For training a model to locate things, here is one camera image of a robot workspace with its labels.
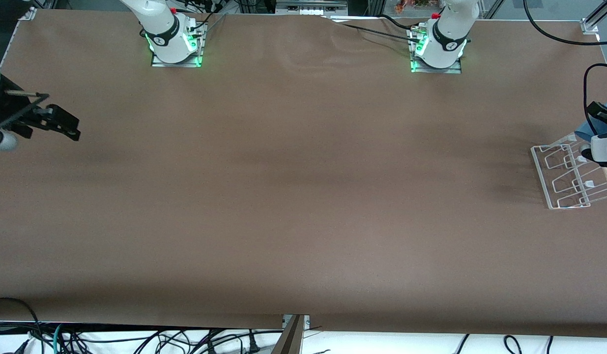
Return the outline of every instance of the teal cable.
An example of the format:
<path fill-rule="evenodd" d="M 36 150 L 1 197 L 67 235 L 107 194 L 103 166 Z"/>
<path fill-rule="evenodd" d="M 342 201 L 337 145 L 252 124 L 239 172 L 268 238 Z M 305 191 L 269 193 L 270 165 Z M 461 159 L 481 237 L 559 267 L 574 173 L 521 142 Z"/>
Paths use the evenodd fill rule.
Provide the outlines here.
<path fill-rule="evenodd" d="M 61 329 L 62 323 L 57 325 L 57 328 L 54 330 L 54 336 L 52 337 L 52 348 L 54 348 L 54 354 L 58 354 L 58 331 Z"/>

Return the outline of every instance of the white wire basket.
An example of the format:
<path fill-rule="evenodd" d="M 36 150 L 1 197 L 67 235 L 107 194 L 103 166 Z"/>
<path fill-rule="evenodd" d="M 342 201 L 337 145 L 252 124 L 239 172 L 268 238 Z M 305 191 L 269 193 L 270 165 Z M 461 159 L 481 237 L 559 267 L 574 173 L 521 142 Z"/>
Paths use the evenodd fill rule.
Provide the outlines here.
<path fill-rule="evenodd" d="M 584 208 L 607 199 L 607 168 L 580 154 L 583 143 L 572 133 L 531 148 L 548 208 Z"/>

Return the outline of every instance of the brown table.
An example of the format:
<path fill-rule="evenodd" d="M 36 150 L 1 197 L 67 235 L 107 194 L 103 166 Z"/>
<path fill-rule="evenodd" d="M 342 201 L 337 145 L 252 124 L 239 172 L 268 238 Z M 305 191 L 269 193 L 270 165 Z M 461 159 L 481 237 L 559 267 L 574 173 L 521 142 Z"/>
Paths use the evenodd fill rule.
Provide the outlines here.
<path fill-rule="evenodd" d="M 0 153 L 0 296 L 45 321 L 607 336 L 607 202 L 548 210 L 530 157 L 582 122 L 598 47 L 477 22 L 463 74 L 418 74 L 400 40 L 227 16 L 169 69 L 139 29 L 21 24 L 4 74 L 83 134 Z"/>

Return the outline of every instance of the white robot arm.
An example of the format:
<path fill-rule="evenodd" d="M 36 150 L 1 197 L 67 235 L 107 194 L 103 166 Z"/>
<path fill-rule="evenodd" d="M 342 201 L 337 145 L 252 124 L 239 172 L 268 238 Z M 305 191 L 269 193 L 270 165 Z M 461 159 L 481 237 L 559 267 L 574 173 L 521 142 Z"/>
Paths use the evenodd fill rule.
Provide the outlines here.
<path fill-rule="evenodd" d="M 137 16 L 151 50 L 162 62 L 178 63 L 198 50 L 196 20 L 173 13 L 166 0 L 120 1 Z"/>
<path fill-rule="evenodd" d="M 462 56 L 467 34 L 479 12 L 478 0 L 445 0 L 440 17 L 425 22 L 427 34 L 416 54 L 431 67 L 450 67 Z"/>

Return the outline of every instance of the brown tabletop surface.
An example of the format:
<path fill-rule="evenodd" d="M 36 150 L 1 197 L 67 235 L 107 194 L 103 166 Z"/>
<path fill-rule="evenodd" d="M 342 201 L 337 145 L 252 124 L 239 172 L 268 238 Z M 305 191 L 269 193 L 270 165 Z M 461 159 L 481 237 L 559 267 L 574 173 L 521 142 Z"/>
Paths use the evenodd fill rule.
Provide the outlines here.
<path fill-rule="evenodd" d="M 420 74 L 401 40 L 226 16 L 203 67 L 152 68 L 139 29 L 20 24 L 3 73 L 83 133 L 0 153 L 0 296 L 43 321 L 607 336 L 607 202 L 548 210 L 530 157 L 582 123 L 599 47 L 477 22 L 463 74 Z"/>

